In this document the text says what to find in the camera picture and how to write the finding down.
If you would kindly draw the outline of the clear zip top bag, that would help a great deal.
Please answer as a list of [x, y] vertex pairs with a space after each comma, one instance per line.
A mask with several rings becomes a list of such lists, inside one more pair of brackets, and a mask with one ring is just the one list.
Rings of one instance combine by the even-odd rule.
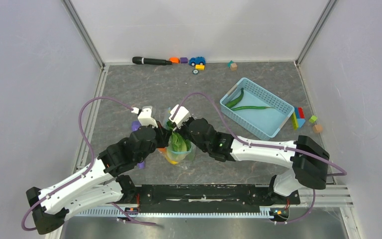
[[159, 152], [172, 165], [186, 167], [185, 162], [192, 161], [195, 158], [196, 146], [190, 140], [185, 139], [177, 132], [173, 132], [173, 126], [169, 123], [171, 108], [165, 113], [164, 127], [171, 135], [168, 138], [168, 146], [159, 149]]

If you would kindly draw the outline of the green toy cabbage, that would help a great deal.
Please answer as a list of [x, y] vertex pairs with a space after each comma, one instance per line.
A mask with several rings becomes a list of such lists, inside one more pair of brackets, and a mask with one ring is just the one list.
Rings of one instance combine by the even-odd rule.
[[173, 153], [184, 154], [190, 152], [191, 142], [177, 132], [173, 132], [169, 139], [168, 150]]

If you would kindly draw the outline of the yellow toy mango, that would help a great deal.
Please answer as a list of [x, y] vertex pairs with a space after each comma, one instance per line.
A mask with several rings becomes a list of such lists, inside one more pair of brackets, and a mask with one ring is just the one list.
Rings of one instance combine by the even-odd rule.
[[177, 165], [180, 161], [178, 161], [178, 157], [176, 154], [174, 155], [165, 155], [165, 159], [172, 165]]

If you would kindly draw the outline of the curved green toy bean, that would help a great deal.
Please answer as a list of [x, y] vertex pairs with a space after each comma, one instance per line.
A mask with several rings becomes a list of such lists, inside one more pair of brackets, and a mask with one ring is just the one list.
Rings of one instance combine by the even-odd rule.
[[228, 107], [229, 109], [233, 108], [235, 105], [241, 102], [241, 100], [243, 99], [243, 96], [244, 96], [244, 89], [241, 88], [240, 95], [236, 97], [235, 99], [226, 103], [225, 106]]

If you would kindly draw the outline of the thin green toy pepper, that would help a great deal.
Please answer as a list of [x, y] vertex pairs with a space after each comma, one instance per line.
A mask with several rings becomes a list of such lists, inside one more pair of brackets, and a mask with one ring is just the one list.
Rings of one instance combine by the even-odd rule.
[[229, 108], [232, 111], [241, 111], [241, 110], [266, 110], [266, 109], [274, 109], [273, 107], [267, 106], [241, 106], [235, 108]]

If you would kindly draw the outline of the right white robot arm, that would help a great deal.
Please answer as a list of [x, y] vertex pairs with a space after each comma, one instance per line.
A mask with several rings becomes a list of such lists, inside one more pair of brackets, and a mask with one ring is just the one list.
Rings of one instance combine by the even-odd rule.
[[176, 125], [174, 132], [190, 140], [211, 158], [220, 161], [256, 161], [287, 168], [272, 177], [267, 190], [273, 203], [282, 202], [302, 188], [323, 190], [326, 187], [329, 153], [306, 135], [290, 141], [251, 141], [219, 132], [204, 118], [190, 118]]

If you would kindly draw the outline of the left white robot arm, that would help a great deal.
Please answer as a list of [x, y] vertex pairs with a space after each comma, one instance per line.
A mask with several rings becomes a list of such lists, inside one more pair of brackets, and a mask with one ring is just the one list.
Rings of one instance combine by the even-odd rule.
[[84, 210], [106, 203], [134, 202], [137, 188], [125, 173], [156, 149], [168, 146], [171, 134], [160, 124], [140, 126], [70, 177], [48, 188], [28, 189], [33, 230], [45, 235]]

